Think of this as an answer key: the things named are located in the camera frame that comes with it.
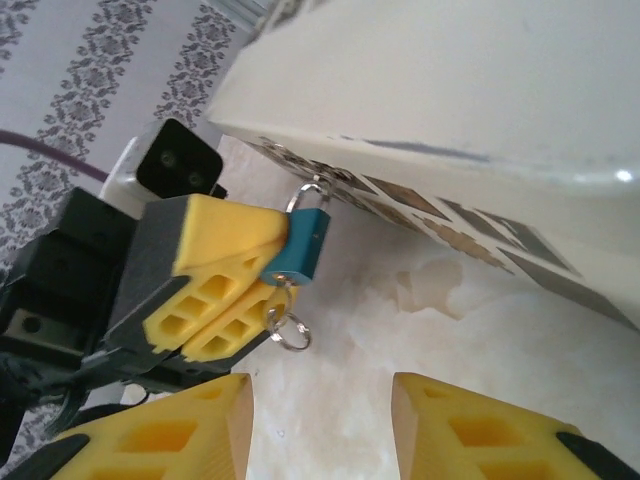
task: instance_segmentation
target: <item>teal padlock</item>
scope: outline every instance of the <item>teal padlock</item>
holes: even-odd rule
[[[330,198],[326,186],[318,182],[304,184],[289,202],[289,234],[284,248],[260,274],[269,285],[307,285],[313,280],[331,217],[322,208],[298,209],[302,194],[310,189],[322,195],[323,207]]]

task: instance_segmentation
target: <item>padlock shackle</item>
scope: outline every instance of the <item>padlock shackle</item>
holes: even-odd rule
[[[291,200],[289,200],[289,204],[287,205],[285,212],[291,213],[298,208],[298,205],[304,198],[305,193],[309,190],[315,190],[320,194],[320,204],[317,208],[321,210],[325,209],[331,200],[331,184],[327,180],[320,178],[318,180],[307,182],[298,188],[296,193],[293,194],[293,197],[291,197]]]

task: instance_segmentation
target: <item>purple cable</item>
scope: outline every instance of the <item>purple cable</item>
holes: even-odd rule
[[[40,155],[56,160],[102,183],[104,183],[109,176],[102,170],[99,170],[88,163],[81,162],[62,150],[50,147],[46,143],[36,140],[35,138],[27,137],[26,135],[10,132],[8,130],[0,130],[0,144],[13,145],[14,147],[33,150]]]

